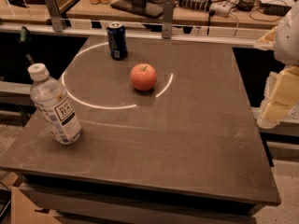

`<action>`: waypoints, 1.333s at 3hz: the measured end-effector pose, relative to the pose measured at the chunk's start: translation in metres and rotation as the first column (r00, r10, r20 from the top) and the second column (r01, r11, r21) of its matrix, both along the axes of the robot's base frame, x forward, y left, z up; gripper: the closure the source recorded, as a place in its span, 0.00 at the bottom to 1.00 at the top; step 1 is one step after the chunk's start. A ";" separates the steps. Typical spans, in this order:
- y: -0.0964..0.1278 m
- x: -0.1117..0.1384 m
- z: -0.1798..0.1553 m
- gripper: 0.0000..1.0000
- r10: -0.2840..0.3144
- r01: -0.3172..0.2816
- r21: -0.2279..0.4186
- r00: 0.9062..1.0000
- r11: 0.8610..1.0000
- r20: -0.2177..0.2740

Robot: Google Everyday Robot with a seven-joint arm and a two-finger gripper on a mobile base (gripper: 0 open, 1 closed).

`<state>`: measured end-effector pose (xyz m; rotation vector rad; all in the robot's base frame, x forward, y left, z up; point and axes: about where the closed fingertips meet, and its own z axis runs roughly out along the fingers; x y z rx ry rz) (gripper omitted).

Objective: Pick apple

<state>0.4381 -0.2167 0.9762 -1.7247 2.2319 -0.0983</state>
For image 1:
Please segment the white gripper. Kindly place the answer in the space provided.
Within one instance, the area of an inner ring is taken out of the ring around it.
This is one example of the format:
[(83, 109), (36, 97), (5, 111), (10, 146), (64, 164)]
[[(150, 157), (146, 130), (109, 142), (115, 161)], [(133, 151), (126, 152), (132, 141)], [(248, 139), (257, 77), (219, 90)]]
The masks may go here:
[[(275, 59), (287, 65), (299, 65), (299, 3), (296, 3), (274, 27), (260, 37), (254, 48), (274, 50)], [(261, 124), (280, 124), (299, 101), (299, 67), (286, 66), (271, 72), (261, 102)]]

